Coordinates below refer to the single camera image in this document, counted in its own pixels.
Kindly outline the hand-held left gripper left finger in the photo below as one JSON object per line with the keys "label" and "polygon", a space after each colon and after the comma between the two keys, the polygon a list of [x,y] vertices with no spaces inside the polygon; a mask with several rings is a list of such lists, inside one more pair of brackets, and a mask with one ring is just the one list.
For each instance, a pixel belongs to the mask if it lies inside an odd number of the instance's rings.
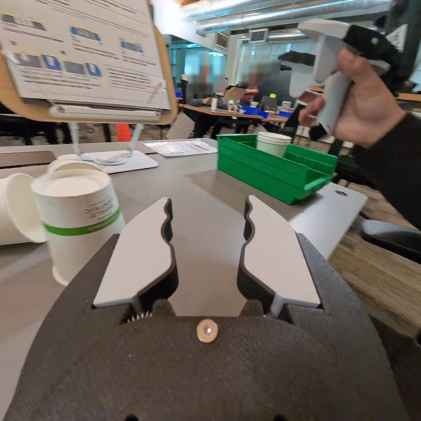
{"label": "hand-held left gripper left finger", "polygon": [[128,304],[135,314],[151,314],[156,301],[169,299],[178,287],[172,201],[163,197],[123,229],[97,294],[95,308]]}

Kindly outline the green plastic bin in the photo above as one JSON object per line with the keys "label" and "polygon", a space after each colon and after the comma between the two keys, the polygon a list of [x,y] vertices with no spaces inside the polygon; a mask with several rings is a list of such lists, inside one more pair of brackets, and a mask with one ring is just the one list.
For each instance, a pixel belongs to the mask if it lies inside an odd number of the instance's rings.
{"label": "green plastic bin", "polygon": [[257,149],[257,134],[218,135],[218,170],[288,205],[329,184],[338,157],[288,145],[283,157]]}

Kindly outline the black monitor screen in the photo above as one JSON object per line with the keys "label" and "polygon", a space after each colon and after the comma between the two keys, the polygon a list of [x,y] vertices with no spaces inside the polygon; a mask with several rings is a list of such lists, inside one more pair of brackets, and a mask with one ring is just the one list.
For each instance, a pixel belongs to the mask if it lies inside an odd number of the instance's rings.
{"label": "black monitor screen", "polygon": [[269,97],[271,94],[275,94],[278,106],[281,106],[282,102],[291,102],[291,108],[294,108],[296,99],[289,94],[291,74],[291,70],[279,70],[266,74],[258,84],[259,93],[255,100],[261,102],[264,96]]}

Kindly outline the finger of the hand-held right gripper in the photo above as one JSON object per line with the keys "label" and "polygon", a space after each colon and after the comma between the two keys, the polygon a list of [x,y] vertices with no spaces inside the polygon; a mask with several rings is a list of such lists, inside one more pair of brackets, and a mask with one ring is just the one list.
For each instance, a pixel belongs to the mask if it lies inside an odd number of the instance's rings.
{"label": "finger of the hand-held right gripper", "polygon": [[348,23],[327,19],[312,19],[298,24],[298,30],[312,39],[318,39],[322,35],[344,39],[349,28]]}
{"label": "finger of the hand-held right gripper", "polygon": [[314,66],[316,56],[309,53],[289,51],[280,56],[278,60],[281,61],[284,66]]}

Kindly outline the printed instruction sheet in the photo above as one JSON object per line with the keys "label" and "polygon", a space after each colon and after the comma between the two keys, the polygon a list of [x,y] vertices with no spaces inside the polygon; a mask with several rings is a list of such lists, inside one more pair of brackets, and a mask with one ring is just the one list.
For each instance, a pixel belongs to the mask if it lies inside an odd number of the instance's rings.
{"label": "printed instruction sheet", "polygon": [[0,14],[21,98],[170,110],[148,1],[3,0]]}

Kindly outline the silver ventilation duct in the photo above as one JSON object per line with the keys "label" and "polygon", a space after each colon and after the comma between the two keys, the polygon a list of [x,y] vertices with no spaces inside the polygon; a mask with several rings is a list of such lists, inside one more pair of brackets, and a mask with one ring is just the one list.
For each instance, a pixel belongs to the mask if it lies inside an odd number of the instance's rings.
{"label": "silver ventilation duct", "polygon": [[297,24],[309,19],[335,19],[388,12],[390,0],[199,1],[180,6],[178,16],[194,32],[231,33]]}

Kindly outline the black mesh office chair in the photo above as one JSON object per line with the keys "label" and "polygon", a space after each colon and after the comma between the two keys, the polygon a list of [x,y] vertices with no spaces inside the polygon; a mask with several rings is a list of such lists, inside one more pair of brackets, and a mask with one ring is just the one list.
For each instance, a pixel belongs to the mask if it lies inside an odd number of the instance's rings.
{"label": "black mesh office chair", "polygon": [[370,244],[421,263],[421,232],[417,229],[367,219],[361,223],[360,235]]}

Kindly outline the grey folded board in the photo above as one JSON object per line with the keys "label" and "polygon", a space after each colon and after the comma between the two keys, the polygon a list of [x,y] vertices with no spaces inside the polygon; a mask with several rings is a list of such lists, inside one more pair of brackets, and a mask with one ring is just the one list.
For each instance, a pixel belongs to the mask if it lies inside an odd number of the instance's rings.
{"label": "grey folded board", "polygon": [[194,125],[194,120],[185,113],[181,112],[171,124],[171,128],[168,130],[165,139],[188,139],[194,131]]}

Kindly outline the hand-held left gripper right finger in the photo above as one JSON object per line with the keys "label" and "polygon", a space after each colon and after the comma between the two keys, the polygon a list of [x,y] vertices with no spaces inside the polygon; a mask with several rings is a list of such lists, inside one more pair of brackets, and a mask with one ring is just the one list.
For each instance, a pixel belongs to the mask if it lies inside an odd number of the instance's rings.
{"label": "hand-held left gripper right finger", "polygon": [[245,199],[244,220],[237,271],[241,295],[258,302],[264,317],[280,318],[287,306],[321,310],[322,300],[290,223],[254,195]]}

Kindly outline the person's right hand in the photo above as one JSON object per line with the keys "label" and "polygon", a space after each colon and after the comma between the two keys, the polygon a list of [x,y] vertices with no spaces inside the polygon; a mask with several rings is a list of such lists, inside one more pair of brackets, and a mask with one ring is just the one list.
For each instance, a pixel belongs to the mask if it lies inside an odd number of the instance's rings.
{"label": "person's right hand", "polygon": [[389,133],[406,113],[365,58],[342,48],[338,65],[353,84],[332,136],[369,149]]}

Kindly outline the laminated paper card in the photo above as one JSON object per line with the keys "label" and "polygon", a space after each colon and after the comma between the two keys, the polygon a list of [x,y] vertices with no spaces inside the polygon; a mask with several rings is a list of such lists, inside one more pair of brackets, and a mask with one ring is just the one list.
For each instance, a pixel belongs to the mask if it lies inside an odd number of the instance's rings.
{"label": "laminated paper card", "polygon": [[218,152],[218,148],[201,139],[176,139],[169,141],[147,142],[144,145],[163,157],[184,157],[195,155],[211,155]]}

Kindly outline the grey desk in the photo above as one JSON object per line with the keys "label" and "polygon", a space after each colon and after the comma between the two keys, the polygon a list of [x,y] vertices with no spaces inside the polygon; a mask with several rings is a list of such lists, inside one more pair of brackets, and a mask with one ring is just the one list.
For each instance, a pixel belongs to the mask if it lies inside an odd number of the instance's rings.
{"label": "grey desk", "polygon": [[[170,302],[177,315],[235,316],[245,299],[236,278],[244,244],[245,198],[260,201],[290,222],[328,259],[367,197],[328,184],[289,206],[217,170],[217,154],[166,158],[137,147],[156,168],[111,176],[128,223],[162,197],[172,200],[171,223],[179,285]],[[52,277],[45,244],[1,246],[0,416],[3,420],[34,337],[63,291]]]}

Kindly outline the wooden table with bins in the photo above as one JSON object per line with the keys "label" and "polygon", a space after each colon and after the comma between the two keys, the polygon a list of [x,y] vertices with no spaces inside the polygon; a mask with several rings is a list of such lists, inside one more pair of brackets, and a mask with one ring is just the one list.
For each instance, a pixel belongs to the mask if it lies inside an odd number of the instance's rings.
{"label": "wooden table with bins", "polygon": [[210,107],[193,107],[187,104],[179,104],[178,108],[179,110],[189,110],[190,112],[196,114],[205,114],[211,116],[216,120],[217,124],[248,125],[248,132],[251,132],[253,127],[261,123],[281,124],[286,123],[288,120],[288,117],[282,117],[278,115],[270,114],[268,117],[264,117],[262,115],[241,114],[224,109],[212,110]]}

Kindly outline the person's right forearm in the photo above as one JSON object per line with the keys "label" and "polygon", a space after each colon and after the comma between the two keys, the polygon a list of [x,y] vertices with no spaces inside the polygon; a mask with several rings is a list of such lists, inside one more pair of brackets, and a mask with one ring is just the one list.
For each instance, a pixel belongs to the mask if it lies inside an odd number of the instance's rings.
{"label": "person's right forearm", "polygon": [[357,165],[385,199],[421,229],[421,120],[412,113],[372,147],[354,153]]}

